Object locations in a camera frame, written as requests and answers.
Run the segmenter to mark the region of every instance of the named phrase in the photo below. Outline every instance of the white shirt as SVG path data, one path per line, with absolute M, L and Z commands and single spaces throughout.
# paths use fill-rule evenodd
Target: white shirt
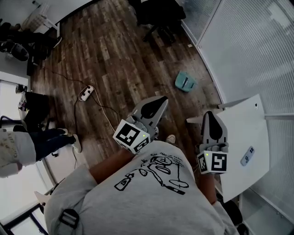
M 30 135 L 0 129 L 0 178 L 17 174 L 17 162 L 24 166 L 36 162 L 36 151 Z
M 73 233 L 59 221 L 64 209 L 79 214 Z M 99 185 L 79 167 L 55 189 L 44 216 L 50 235 L 238 234 L 222 205 L 197 188 L 183 152 L 161 141 Z

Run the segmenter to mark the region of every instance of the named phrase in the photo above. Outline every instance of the white cube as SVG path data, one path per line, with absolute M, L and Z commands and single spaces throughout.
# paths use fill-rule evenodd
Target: white cube
M 113 138 L 119 145 L 134 154 L 150 143 L 150 134 L 125 120 L 120 121 Z
M 223 174 L 226 172 L 227 153 L 203 151 L 197 155 L 201 174 Z

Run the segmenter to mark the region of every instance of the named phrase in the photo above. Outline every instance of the white power strip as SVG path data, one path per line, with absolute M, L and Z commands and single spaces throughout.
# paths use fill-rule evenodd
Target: white power strip
M 93 92 L 93 90 L 94 90 L 94 87 L 88 86 L 87 90 L 85 90 L 83 95 L 81 96 L 81 99 L 83 101 L 86 101 L 88 97 L 91 95 L 91 93 Z

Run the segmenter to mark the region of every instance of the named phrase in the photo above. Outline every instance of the dark blue pants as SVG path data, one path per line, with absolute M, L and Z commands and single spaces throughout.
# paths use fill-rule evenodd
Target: dark blue pants
M 68 137 L 63 134 L 64 131 L 60 129 L 49 129 L 42 132 L 29 133 L 35 145 L 36 162 L 58 149 L 75 142 L 73 136 Z

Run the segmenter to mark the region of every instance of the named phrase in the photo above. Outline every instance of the teal plastic object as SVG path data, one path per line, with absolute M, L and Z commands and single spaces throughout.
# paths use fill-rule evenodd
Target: teal plastic object
M 197 82 L 187 72 L 180 71 L 176 77 L 175 86 L 185 92 L 189 92 L 197 86 Z

